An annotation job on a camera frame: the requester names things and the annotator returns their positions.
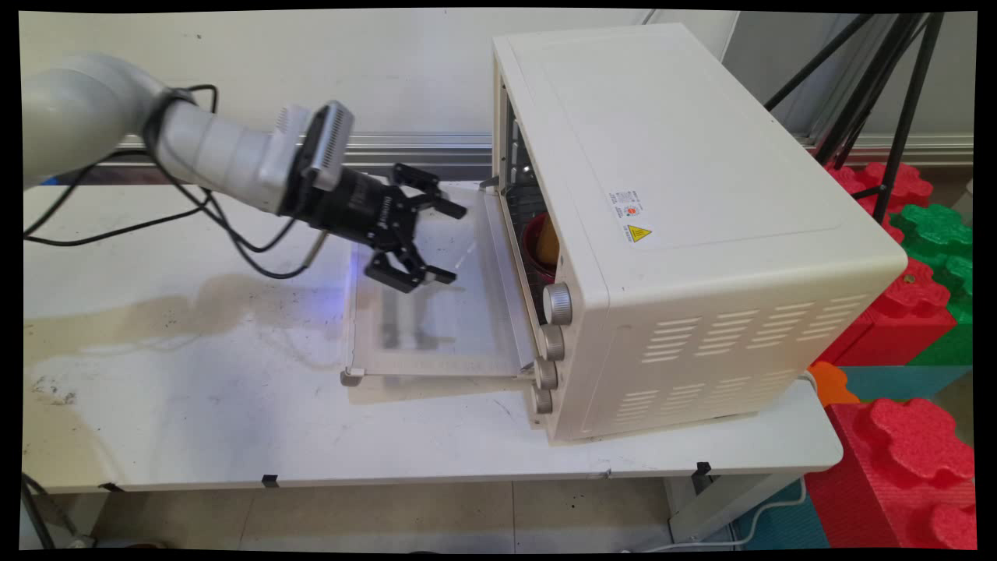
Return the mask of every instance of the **yellow warning sticker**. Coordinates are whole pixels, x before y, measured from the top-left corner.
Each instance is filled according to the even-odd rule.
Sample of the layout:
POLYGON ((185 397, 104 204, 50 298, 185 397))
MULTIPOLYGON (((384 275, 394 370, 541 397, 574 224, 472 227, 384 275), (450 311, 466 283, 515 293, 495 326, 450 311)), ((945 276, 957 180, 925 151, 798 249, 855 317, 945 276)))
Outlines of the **yellow warning sticker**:
POLYGON ((630 238, 632 238, 632 239, 633 239, 633 242, 634 242, 635 244, 636 244, 637 242, 640 242, 640 241, 641 241, 641 240, 643 240, 644 238, 647 238, 647 236, 648 236, 649 234, 651 234, 651 231, 650 231, 650 230, 645 230, 645 229, 643 229, 643 228, 637 228, 636 226, 629 226, 629 225, 628 225, 628 226, 627 226, 627 230, 629 230, 629 231, 630 231, 630 238))

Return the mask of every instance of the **white table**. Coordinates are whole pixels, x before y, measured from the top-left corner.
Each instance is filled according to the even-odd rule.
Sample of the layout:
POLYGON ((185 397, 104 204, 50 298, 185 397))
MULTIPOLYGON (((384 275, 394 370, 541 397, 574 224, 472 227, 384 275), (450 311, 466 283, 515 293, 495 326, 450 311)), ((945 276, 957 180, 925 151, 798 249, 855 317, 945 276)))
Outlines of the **white table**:
MULTIPOLYGON (((61 190, 26 192, 25 225, 61 190)), ((282 224, 223 203, 258 244, 282 224)), ((82 187, 37 235, 187 208, 172 187, 82 187)), ((296 267, 313 232, 295 226, 260 261, 296 267)), ((330 238, 306 274, 270 280, 204 216, 79 248, 26 243, 22 468, 52 492, 103 492, 259 487, 264 475, 280 486, 688 476, 709 462, 711 475, 739 477, 707 489, 727 480, 723 504, 691 503, 706 509, 694 535, 841 458, 806 381, 756 415, 560 444, 531 423, 524 380, 343 387, 350 252, 330 238)))

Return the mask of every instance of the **red foam block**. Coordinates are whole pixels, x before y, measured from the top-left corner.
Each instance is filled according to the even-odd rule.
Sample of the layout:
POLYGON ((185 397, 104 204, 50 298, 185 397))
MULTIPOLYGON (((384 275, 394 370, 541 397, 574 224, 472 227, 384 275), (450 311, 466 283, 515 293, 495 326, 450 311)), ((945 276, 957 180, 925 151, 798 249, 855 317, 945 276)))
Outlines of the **red foam block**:
POLYGON ((826 408, 844 455, 807 475, 831 547, 976 548, 973 450, 925 399, 826 408))
POLYGON ((892 366, 911 362, 956 325, 945 308, 949 292, 931 268, 908 260, 907 269, 862 313, 871 326, 837 358, 837 366, 892 366))
MULTIPOLYGON (((865 166, 860 173, 855 174, 855 179, 862 184, 863 189, 878 187, 882 185, 882 178, 886 173, 886 164, 875 162, 865 166)), ((896 180, 893 182, 893 191, 889 197, 889 205, 886 206, 888 213, 899 213, 907 205, 928 206, 928 198, 934 188, 931 184, 921 179, 921 173, 916 168, 900 164, 896 172, 896 180)), ((859 203, 870 213, 875 208, 876 197, 866 197, 859 200, 859 203)))

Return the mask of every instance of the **white toaster oven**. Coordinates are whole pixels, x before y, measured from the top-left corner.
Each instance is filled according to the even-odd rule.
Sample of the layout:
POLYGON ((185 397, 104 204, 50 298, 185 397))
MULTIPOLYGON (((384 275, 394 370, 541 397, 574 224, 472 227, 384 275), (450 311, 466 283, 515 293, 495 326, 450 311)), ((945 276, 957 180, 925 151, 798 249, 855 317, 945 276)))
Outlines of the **white toaster oven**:
POLYGON ((754 412, 907 263, 680 24, 495 38, 493 159, 464 220, 420 227, 430 259, 458 241, 455 285, 357 277, 344 383, 528 373, 553 440, 754 412))

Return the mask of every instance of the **black tripod leg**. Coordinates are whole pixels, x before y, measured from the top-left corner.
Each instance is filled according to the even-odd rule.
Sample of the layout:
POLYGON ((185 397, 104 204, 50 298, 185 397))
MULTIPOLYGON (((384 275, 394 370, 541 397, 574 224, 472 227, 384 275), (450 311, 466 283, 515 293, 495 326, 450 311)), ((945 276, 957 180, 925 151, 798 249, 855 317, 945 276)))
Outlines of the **black tripod leg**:
POLYGON ((886 33, 882 44, 879 45, 875 55, 872 57, 872 61, 869 62, 868 68, 865 69, 861 79, 859 79, 858 85, 851 92, 848 101, 844 104, 841 114, 834 120, 831 130, 814 155, 814 158, 822 167, 828 164, 831 156, 841 146, 841 142, 853 130, 859 118, 858 111, 864 107, 865 102, 873 93, 873 88, 878 79, 888 68, 892 57, 902 49, 906 39, 913 33, 914 27, 916 27, 917 21, 920 20, 921 16, 922 14, 920 13, 899 14, 896 16, 896 20, 890 26, 889 32, 886 33))
POLYGON ((820 66, 825 60, 828 59, 828 57, 834 54, 834 51, 836 51, 841 45, 843 45, 844 42, 847 41, 849 37, 854 35, 854 33, 858 31, 858 29, 861 28, 861 26, 865 25, 865 22, 869 21, 871 17, 872 14, 858 14, 857 16, 855 16, 854 19, 848 22, 848 25, 846 25, 844 29, 840 31, 840 33, 838 33, 833 39, 831 39, 831 41, 827 43, 821 49, 821 51, 818 52, 817 55, 813 57, 809 63, 807 63, 806 66, 801 68, 800 72, 797 72, 796 76, 791 78, 790 81, 787 82, 785 86, 780 88, 779 91, 776 92, 776 95, 772 96, 772 99, 770 99, 765 104, 766 111, 772 111, 773 109, 776 108, 777 105, 780 104, 780 102, 786 99, 786 96, 793 93, 793 90, 796 90, 797 86, 802 84, 803 80, 805 80, 807 76, 809 76, 814 70, 816 70, 818 66, 820 66))
POLYGON ((880 224, 886 216, 886 206, 889 204, 889 196, 893 192, 896 171, 900 168, 900 158, 903 156, 903 148, 907 144, 907 135, 910 134, 910 125, 914 121, 914 112, 917 110, 917 100, 921 97, 924 78, 928 74, 931 54, 938 41, 938 32, 941 30, 941 21, 944 16, 944 12, 933 12, 928 16, 927 26, 924 28, 924 40, 921 41, 921 48, 917 51, 914 70, 910 73, 910 85, 907 86, 907 95, 903 98, 903 108, 900 110, 896 134, 893 135, 893 145, 889 148, 889 159, 886 160, 886 171, 882 176, 883 190, 876 198, 875 210, 872 212, 872 217, 880 224))
POLYGON ((872 109, 875 107, 877 101, 879 101, 879 96, 882 91, 886 88, 886 83, 889 82, 890 75, 893 74, 893 69, 896 68, 896 63, 900 62, 903 55, 907 52, 907 47, 914 42, 914 39, 920 34, 924 29, 925 24, 927 24, 927 18, 918 26, 917 31, 915 31, 904 43, 903 48, 900 49, 892 60, 890 60, 887 65, 886 70, 879 77, 878 83, 873 88, 872 96, 865 104, 865 109, 861 111, 861 118, 858 120, 857 125, 854 130, 848 136, 848 140, 844 142, 844 147, 837 153, 837 157, 834 159, 834 168, 840 170, 841 166, 844 166, 844 162, 847 161, 848 155, 851 154, 851 149, 854 148, 855 142, 858 140, 858 135, 862 133, 862 128, 865 127, 865 122, 868 121, 869 115, 872 114, 872 109))

